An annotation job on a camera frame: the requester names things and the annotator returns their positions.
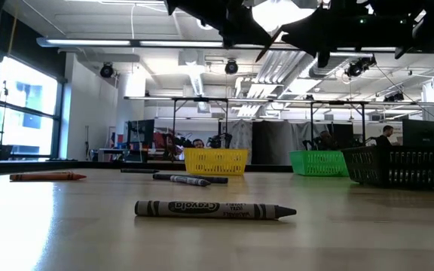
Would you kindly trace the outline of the orange crayon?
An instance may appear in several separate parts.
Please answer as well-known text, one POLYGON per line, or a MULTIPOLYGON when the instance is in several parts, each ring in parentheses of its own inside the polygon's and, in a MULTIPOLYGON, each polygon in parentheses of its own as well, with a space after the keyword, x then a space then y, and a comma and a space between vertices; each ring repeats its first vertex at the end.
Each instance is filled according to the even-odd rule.
POLYGON ((46 172, 41 174, 10 175, 11 181, 77 181, 86 178, 74 172, 46 172))

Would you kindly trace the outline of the black metal rig frame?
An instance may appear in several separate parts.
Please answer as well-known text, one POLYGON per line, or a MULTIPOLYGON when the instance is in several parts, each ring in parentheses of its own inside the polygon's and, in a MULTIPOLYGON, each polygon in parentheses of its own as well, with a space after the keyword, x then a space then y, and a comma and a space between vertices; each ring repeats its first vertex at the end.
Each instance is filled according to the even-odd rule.
POLYGON ((186 102, 192 101, 192 102, 205 102, 205 103, 212 103, 219 105, 221 107, 221 110, 225 113, 225 133, 228 133, 228 111, 229 111, 229 99, 228 98, 217 98, 217 97, 204 97, 204 96, 195 96, 195 97, 171 97, 170 98, 173 101, 173 147, 176 147, 175 144, 175 138, 176 138, 176 113, 179 111, 177 108, 177 102, 183 101, 182 105, 184 105, 186 102))
POLYGON ((362 117, 362 141, 358 143, 358 146, 366 146, 366 133, 365 133, 365 105, 367 102, 356 102, 356 101, 342 101, 342 100, 330 100, 330 101, 324 101, 324 100, 312 100, 310 102, 310 143, 314 144, 314 148, 316 150, 319 150, 320 147, 323 148, 323 150, 333 150, 336 151, 338 149, 338 143, 333 138, 333 130, 331 132, 329 131, 323 131, 319 132, 319 142, 316 141, 316 138, 314 137, 314 113, 318 111, 317 109, 314 109, 314 105, 349 105, 352 109, 357 111, 361 117, 362 117))

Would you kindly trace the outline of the overhead light bar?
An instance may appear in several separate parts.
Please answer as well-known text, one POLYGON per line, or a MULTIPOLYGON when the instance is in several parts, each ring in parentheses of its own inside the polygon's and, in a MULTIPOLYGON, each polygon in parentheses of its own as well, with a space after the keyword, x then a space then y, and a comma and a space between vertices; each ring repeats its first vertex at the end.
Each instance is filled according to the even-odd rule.
MULTIPOLYGON (((180 40, 138 40, 138 39, 68 39, 68 38, 36 38, 41 47, 148 47, 148 48, 202 48, 224 49, 222 41, 180 41, 180 40)), ((260 50, 264 47, 254 44, 238 44, 230 49, 260 50)), ((271 50, 297 50, 290 44, 275 43, 271 50)), ((362 51, 375 53, 393 53, 394 47, 364 47, 362 51)))

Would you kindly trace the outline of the yellow plastic basket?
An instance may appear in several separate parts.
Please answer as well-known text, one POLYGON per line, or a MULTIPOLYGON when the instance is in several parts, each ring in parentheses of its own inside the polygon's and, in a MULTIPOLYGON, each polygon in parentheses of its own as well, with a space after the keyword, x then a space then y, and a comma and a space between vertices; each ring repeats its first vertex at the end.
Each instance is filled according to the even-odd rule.
POLYGON ((242 175, 248 150, 230 148, 185 148, 186 171, 192 175, 242 175))

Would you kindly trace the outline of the large window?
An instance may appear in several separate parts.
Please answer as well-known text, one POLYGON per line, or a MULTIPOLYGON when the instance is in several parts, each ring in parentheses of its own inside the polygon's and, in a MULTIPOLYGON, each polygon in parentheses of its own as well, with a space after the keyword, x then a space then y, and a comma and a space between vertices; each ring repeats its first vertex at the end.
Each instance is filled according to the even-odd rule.
POLYGON ((5 56, 0 61, 0 149, 16 160, 41 160, 55 153, 62 84, 54 77, 5 56))

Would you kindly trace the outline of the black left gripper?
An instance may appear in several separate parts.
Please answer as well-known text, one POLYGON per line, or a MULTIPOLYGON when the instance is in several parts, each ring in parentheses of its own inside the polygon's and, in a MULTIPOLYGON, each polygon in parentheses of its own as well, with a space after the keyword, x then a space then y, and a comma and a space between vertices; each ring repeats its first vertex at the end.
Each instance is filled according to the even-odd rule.
POLYGON ((223 48, 237 44, 268 46, 271 36, 253 18, 243 0, 164 0, 169 15, 176 9, 214 29, 222 29, 223 48))

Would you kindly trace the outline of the black curtain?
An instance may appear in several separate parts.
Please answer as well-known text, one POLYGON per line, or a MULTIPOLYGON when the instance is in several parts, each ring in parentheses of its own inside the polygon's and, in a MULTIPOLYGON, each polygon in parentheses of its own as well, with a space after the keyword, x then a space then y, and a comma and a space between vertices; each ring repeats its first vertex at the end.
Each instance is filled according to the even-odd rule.
POLYGON ((293 150, 292 125, 261 121, 252 124, 252 164, 290 166, 293 150))

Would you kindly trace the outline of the silver ventilation duct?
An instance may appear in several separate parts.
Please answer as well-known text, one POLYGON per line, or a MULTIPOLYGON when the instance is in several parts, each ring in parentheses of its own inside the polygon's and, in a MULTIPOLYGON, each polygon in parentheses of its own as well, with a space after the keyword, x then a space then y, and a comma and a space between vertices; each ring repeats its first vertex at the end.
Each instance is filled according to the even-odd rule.
POLYGON ((310 68, 309 76, 311 78, 325 78, 347 65, 351 59, 352 57, 348 54, 330 53, 325 65, 325 59, 318 56, 316 63, 310 68))

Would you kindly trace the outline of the blue crayon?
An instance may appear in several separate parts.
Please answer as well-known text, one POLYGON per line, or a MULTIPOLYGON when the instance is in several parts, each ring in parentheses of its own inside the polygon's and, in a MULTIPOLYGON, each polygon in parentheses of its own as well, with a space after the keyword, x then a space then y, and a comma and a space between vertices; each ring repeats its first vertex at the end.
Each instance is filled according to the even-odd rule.
POLYGON ((154 180, 170 180, 171 177, 177 176, 177 177, 185 177, 185 178, 198 178, 206 180, 212 184, 227 184, 228 178, 224 177, 211 177, 211 176, 202 176, 202 175, 177 175, 177 174, 159 174, 155 173, 153 174, 152 178, 154 180))

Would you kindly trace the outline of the black table frame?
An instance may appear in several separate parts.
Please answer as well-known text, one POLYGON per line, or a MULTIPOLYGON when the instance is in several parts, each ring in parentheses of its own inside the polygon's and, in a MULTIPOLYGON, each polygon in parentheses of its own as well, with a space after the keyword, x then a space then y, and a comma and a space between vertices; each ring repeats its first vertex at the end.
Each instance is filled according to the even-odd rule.
POLYGON ((37 172, 57 169, 155 169, 159 171, 185 171, 184 163, 113 163, 88 161, 0 161, 0 174, 37 172))

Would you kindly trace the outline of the grey curtain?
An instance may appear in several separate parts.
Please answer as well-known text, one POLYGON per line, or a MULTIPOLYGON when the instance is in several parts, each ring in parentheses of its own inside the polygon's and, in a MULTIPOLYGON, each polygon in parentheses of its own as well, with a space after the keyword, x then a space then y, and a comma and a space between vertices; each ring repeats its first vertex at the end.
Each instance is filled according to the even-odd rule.
POLYGON ((252 162, 252 122, 238 120, 228 123, 228 133, 232 136, 230 148, 248 151, 246 164, 252 162))

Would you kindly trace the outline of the green plastic basket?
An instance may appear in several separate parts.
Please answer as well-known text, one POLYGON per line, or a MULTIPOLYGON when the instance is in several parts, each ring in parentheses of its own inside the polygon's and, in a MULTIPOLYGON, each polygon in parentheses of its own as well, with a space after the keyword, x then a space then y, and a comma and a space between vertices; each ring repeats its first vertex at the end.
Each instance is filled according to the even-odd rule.
POLYGON ((293 172, 297 175, 349 176, 341 151, 292 151, 289 158, 293 172))

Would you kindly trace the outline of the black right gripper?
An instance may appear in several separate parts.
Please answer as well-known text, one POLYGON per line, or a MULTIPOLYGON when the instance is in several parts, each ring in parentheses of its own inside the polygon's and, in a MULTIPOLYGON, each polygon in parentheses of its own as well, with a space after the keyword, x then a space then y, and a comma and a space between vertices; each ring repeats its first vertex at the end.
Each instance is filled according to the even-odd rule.
POLYGON ((281 40, 328 65, 330 52, 341 47, 404 47, 412 44, 420 0, 321 1, 308 17, 280 27, 281 40))

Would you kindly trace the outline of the black plastic basket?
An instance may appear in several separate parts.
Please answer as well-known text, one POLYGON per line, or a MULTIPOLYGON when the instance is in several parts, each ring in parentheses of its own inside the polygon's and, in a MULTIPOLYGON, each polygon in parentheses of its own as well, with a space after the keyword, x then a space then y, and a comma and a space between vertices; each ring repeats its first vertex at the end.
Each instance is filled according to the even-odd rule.
POLYGON ((342 154, 350 179, 359 184, 434 188, 434 147, 368 146, 342 154))

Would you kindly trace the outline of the black monitor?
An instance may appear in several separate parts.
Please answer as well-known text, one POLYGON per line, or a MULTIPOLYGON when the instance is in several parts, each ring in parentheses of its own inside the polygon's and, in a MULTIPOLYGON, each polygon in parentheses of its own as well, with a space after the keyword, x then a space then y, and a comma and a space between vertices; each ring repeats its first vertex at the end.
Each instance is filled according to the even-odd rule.
POLYGON ((434 122, 426 120, 403 120, 402 143, 408 147, 434 147, 434 122))
POLYGON ((154 120, 132 120, 127 122, 127 145, 152 148, 154 142, 154 120))

